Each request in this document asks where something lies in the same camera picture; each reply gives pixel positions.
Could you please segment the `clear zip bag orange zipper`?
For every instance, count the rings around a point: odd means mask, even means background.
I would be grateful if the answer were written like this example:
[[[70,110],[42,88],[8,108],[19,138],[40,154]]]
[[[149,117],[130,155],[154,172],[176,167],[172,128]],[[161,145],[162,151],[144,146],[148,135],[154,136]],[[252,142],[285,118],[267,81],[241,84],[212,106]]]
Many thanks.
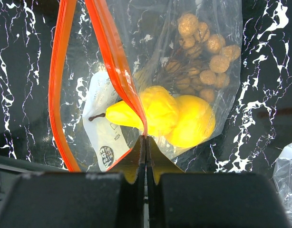
[[[209,103],[215,115],[212,135],[194,147],[175,147],[165,136],[149,135],[140,93],[157,85],[157,73],[178,44],[177,21],[183,14],[196,15],[227,45],[241,48],[242,6],[240,0],[62,0],[50,63],[49,119],[67,169],[108,171],[140,136],[153,138],[170,160],[219,136],[240,85],[241,55],[231,64],[230,85]],[[88,120],[119,101],[132,108],[144,130],[105,117]]]

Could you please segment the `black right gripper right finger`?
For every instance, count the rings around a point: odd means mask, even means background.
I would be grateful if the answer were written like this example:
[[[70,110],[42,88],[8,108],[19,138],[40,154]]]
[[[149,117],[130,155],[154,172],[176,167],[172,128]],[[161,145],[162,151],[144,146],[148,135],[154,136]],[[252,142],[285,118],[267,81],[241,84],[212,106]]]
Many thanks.
[[[288,228],[273,184],[255,173],[185,173],[146,140],[152,228]]]

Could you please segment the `yellow star fruit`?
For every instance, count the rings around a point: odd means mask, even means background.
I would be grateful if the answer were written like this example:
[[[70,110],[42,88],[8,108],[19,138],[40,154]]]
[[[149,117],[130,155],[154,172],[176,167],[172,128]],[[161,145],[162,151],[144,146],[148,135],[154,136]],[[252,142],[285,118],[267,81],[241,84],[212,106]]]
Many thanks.
[[[169,134],[179,120],[179,108],[176,99],[162,86],[151,86],[140,93],[142,107],[147,121],[147,133],[158,137]],[[105,112],[91,116],[89,121],[105,117],[110,122],[144,130],[142,120],[125,101],[109,106]]]

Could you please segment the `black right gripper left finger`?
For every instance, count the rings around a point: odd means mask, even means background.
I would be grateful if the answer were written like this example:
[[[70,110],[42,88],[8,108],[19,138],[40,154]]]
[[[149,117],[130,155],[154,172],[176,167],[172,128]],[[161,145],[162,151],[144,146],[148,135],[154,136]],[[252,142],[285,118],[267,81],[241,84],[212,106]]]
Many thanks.
[[[141,228],[146,140],[107,172],[28,172],[0,210],[0,228]]]

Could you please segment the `yellow lemon large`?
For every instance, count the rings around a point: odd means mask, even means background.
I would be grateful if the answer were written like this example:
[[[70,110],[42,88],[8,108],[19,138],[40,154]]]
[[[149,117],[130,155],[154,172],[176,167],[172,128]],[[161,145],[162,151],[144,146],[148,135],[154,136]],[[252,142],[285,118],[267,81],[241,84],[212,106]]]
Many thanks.
[[[206,141],[215,128],[215,115],[209,103],[193,95],[181,95],[175,100],[179,108],[178,123],[165,139],[180,148]]]

